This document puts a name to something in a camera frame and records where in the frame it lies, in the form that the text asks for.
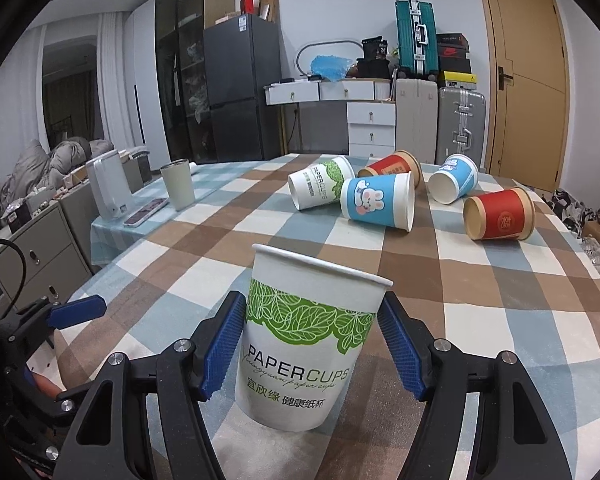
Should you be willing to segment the left hand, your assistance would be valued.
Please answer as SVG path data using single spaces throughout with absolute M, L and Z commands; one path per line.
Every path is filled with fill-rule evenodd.
M 41 391 L 51 399 L 56 399 L 61 393 L 64 392 L 58 385 L 54 384 L 47 377 L 40 375 L 35 372 L 31 372 L 28 368 L 26 369 L 27 381 L 34 385 L 38 391 Z

